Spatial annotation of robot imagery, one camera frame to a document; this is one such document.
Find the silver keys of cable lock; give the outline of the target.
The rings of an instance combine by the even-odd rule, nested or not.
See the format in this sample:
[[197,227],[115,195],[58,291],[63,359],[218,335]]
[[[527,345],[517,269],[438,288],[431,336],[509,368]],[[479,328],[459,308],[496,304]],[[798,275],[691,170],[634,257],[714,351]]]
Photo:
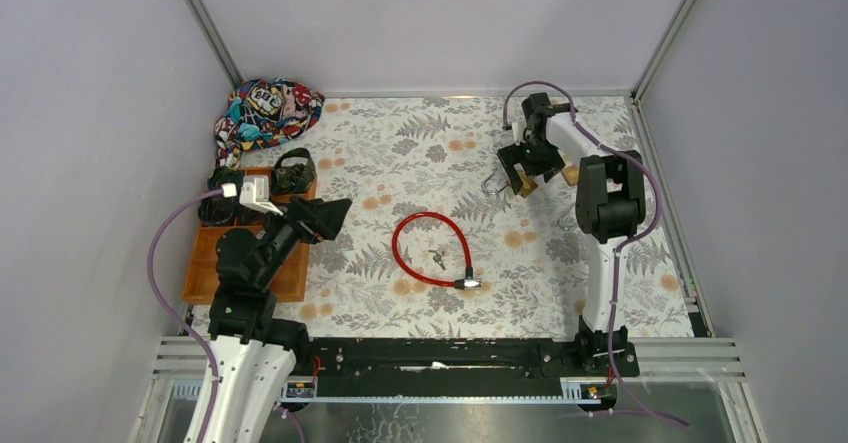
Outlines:
[[430,249],[428,253],[432,261],[440,267],[442,271],[446,270],[446,253],[442,250]]

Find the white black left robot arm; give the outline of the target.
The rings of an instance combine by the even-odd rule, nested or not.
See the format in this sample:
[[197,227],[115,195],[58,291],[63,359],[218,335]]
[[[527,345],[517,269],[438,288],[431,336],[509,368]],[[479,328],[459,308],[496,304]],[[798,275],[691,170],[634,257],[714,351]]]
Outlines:
[[199,198],[200,210],[256,213],[261,229],[236,226],[216,243],[209,336],[196,338],[207,359],[205,381],[187,442],[258,441],[286,379],[309,364],[308,330],[274,317],[271,286],[298,247],[335,240],[352,205],[308,198],[316,173],[311,153],[296,148],[258,173],[216,169]]

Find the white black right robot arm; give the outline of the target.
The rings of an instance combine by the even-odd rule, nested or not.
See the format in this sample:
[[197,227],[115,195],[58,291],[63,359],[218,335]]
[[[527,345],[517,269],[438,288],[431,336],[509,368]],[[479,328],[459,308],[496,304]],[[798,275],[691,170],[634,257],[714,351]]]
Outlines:
[[554,104],[544,93],[521,103],[525,122],[513,126],[518,164],[528,176],[550,180],[567,162],[577,165],[575,219],[585,237],[587,298],[574,339],[573,359],[597,375],[627,344],[621,312],[624,244],[644,222],[647,205],[641,156],[617,150],[578,118],[574,104]]

